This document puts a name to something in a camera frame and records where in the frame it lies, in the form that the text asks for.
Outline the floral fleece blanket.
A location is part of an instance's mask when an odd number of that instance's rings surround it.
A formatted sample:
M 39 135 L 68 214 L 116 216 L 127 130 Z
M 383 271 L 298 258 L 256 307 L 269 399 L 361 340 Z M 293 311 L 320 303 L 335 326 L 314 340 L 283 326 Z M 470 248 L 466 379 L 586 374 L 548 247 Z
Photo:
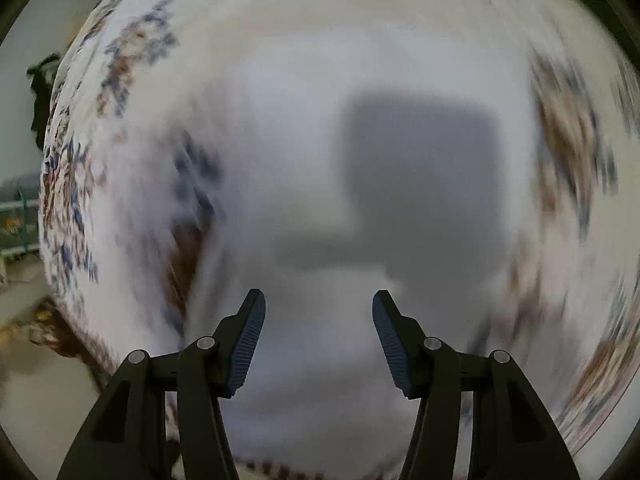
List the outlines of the floral fleece blanket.
M 386 24 L 527 54 L 527 204 L 496 304 L 450 346 L 509 351 L 587 455 L 639 375 L 639 71 L 579 0 L 102 0 L 58 69 L 44 141 L 40 252 L 58 307 L 107 370 L 210 333 L 186 334 L 220 227 L 220 167 L 186 128 L 196 87 L 262 40 Z

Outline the brown patterned cloth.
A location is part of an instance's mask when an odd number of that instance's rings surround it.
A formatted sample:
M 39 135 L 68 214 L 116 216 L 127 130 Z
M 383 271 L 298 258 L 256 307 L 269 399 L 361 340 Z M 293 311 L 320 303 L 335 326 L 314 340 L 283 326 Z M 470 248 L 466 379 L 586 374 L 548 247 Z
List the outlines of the brown patterned cloth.
M 1 326 L 1 351 L 7 352 L 19 341 L 47 347 L 64 358 L 92 364 L 94 359 L 58 312 L 50 296 L 42 298 L 25 315 L 11 318 Z

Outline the black clothing on wall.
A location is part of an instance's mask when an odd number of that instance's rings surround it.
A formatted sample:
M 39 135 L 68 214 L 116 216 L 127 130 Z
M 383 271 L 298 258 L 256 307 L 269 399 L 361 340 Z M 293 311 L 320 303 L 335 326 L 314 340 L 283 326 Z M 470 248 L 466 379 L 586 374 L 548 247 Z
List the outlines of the black clothing on wall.
M 34 96 L 30 131 L 35 135 L 35 144 L 40 151 L 43 150 L 44 136 L 50 115 L 50 99 L 60 59 L 58 53 L 52 53 L 26 70 L 26 76 L 30 80 L 30 91 Z

